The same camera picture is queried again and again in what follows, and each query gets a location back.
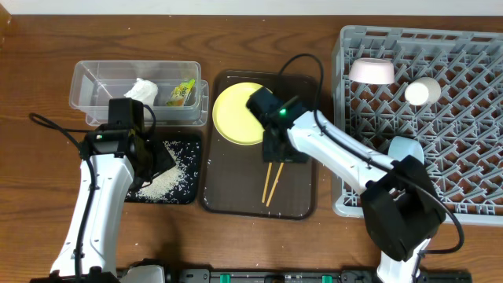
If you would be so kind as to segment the rice pile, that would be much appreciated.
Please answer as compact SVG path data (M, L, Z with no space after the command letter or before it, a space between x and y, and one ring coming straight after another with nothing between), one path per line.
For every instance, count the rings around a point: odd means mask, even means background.
M181 203L188 195L188 165L182 141L164 141L164 146L175 161L175 166L155 178L150 185L138 190L136 196L153 203Z

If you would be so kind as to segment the wooden chopstick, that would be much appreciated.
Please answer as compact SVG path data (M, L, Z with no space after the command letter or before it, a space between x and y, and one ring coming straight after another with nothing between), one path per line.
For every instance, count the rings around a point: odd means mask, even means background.
M273 166L272 163L268 164L268 168L267 168L267 172L266 172L266 179L265 179L264 187L263 187L262 203L266 202L266 194L267 194L267 188L268 188L268 185L269 185L270 173L271 173L271 170L272 170L272 166Z
M266 196L266 206L269 207L270 206L270 203L272 201L272 198L274 196L274 193L276 191L276 188L277 188L277 184L279 183L279 178L281 177L281 173L283 171L283 168L284 168L284 163L280 163L279 165L279 168L277 170L277 173L275 175L275 178L274 178L274 182L273 182L273 185L271 186L271 190L269 191L269 195Z

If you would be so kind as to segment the yellow plate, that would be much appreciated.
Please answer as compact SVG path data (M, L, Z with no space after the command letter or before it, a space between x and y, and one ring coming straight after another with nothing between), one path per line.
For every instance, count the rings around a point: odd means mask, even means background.
M262 87L258 83L236 83L216 98L213 124L227 141L237 145L256 145L263 141L264 128L246 106L250 96Z

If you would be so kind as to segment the white napkin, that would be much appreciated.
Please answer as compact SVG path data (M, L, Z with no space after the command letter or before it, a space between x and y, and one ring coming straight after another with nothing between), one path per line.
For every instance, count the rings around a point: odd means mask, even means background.
M143 105L152 108L158 91L159 88L155 83L137 78L133 87L124 94L124 97L140 101Z

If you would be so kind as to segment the green snack wrapper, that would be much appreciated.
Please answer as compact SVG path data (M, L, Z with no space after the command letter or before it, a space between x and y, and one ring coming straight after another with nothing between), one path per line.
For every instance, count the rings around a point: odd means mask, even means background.
M184 106L195 86L195 82L195 79L191 79L176 86L172 90L171 96L166 102L166 106Z

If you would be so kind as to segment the pink bowl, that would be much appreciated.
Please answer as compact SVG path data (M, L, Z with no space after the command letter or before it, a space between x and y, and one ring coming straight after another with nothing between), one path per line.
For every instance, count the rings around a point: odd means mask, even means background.
M358 83L392 84L395 82L394 65L384 59L358 58L351 65L348 77Z

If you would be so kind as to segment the light blue bowl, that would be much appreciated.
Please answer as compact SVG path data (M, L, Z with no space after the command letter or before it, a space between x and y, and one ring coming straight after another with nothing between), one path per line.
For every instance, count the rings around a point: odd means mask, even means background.
M424 151L421 144L416 140L404 137L394 137L391 140L388 155L398 161L407 156L413 156L421 163L424 162Z

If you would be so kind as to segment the white cup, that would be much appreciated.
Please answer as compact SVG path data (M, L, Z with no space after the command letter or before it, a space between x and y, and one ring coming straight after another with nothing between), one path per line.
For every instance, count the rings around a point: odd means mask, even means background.
M411 105L421 106L436 103L441 93L441 86L435 79L423 77L407 86L405 99Z

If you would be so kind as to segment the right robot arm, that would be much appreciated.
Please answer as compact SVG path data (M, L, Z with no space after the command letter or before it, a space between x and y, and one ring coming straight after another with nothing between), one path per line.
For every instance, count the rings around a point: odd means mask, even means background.
M381 250L377 279L418 281L420 258L446 219L422 161L374 151L298 98L283 102L265 87L245 106L264 128L265 162L300 164L314 158L359 195L367 232Z

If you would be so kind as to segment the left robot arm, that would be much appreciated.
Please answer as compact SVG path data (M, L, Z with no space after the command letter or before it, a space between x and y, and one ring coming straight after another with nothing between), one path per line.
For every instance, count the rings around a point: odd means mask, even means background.
M152 109L132 98L108 104L108 120L76 141L72 130L36 113L30 119L61 132L78 150L80 186L71 224L45 282L166 282L167 268L154 259L135 263L125 274L116 269L123 205L131 188L152 181L175 166L165 145L145 127Z

